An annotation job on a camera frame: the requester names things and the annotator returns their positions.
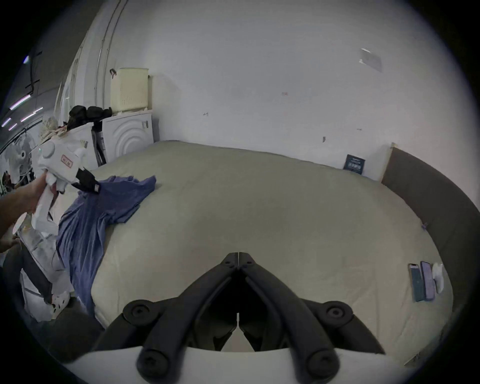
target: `smartphone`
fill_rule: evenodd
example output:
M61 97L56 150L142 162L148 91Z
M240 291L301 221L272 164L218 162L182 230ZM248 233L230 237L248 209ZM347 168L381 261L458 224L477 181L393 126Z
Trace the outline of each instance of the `smartphone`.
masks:
M412 279L413 299L415 301L425 300L425 285L421 278L421 271L418 264L409 264L410 277Z
M426 261L420 263L423 272L423 283L425 284L425 300L432 301L435 298L435 282L432 275L432 266Z

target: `mattress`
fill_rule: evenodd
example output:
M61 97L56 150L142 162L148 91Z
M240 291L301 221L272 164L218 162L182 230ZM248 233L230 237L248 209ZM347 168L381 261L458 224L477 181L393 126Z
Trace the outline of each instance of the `mattress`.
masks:
M157 186L125 224L107 230L92 286L110 324L132 300L178 296L229 252L248 252L299 297L339 300L404 363L449 320L453 293L414 302L408 263L441 263L419 218L379 182L288 157L159 142L93 172L155 175ZM58 218L77 193L69 186Z

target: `cream laundry basket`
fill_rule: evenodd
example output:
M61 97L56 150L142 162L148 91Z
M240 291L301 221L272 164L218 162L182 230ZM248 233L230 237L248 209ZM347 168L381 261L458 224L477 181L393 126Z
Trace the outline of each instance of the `cream laundry basket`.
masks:
M113 113L148 106L148 68L120 68L110 83Z

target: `human hand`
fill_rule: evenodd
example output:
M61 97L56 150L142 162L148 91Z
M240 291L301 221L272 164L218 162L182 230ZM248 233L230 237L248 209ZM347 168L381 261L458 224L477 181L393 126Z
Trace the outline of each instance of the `human hand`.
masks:
M42 196L45 187L47 186L47 171L45 171L40 177L33 180L30 184L27 184L18 189L18 192L22 195L22 204L25 206L25 212L35 212L38 200ZM52 185L51 190L53 194L57 195L56 185Z
M20 244L20 239L18 237L13 237L12 239L1 240L0 239L0 253L4 253L9 250L11 247Z

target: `washing machine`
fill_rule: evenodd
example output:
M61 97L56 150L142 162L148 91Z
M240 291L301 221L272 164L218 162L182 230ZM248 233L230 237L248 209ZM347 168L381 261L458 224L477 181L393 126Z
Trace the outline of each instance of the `washing machine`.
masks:
M152 111L123 112L102 120L101 143L107 163L153 144Z

